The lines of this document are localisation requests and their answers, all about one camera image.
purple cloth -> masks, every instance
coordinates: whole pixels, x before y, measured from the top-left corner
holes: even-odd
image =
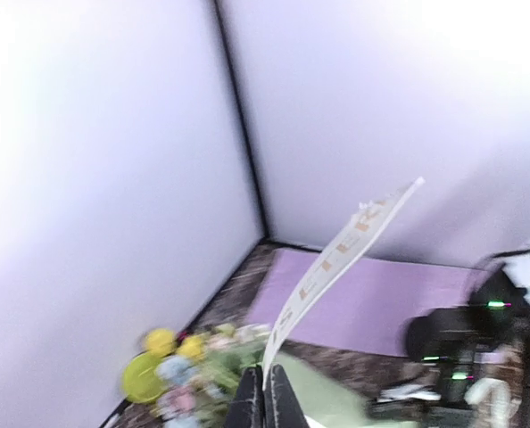
[[[317,254],[277,250],[247,323],[273,326]],[[289,339],[343,350],[404,356],[412,317],[465,302],[469,269],[360,259],[320,298]]]

green mat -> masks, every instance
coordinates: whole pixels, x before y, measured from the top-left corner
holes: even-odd
[[[418,427],[416,422],[382,422],[369,419],[364,413],[367,399],[358,393],[317,372],[298,358],[279,353],[276,361],[289,376],[304,414],[326,428]]]

dark countertop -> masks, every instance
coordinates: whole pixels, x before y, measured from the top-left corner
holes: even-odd
[[[242,325],[273,263],[276,248],[279,246],[270,243],[258,245],[192,327],[198,330],[223,323]],[[422,365],[409,362],[406,358],[336,350],[307,343],[287,341],[282,350],[301,358],[324,375],[367,397],[374,397],[382,386],[410,378],[423,369]],[[486,365],[484,370],[492,377],[506,380],[513,396],[519,396],[522,370],[520,356],[516,352],[510,354],[509,361],[505,364]],[[429,382],[433,376],[433,373],[426,374],[421,382]],[[148,407],[133,404],[126,409],[114,426],[154,428],[160,427],[161,423],[149,415]],[[474,426],[477,428],[490,426],[487,405],[479,407]],[[512,426],[517,426],[516,417],[513,418]]]

yellow ball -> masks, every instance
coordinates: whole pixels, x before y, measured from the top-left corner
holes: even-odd
[[[144,347],[158,358],[166,357],[176,348],[175,334],[166,328],[157,328],[146,335]]]
[[[203,360],[203,337],[200,334],[187,336],[176,353],[194,363],[199,363]]]

white wall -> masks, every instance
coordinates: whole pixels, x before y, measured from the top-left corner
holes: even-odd
[[[472,265],[530,237],[530,3],[227,0],[277,239],[427,184],[372,251]]]
[[[203,0],[0,2],[0,427],[97,427],[259,237]]]

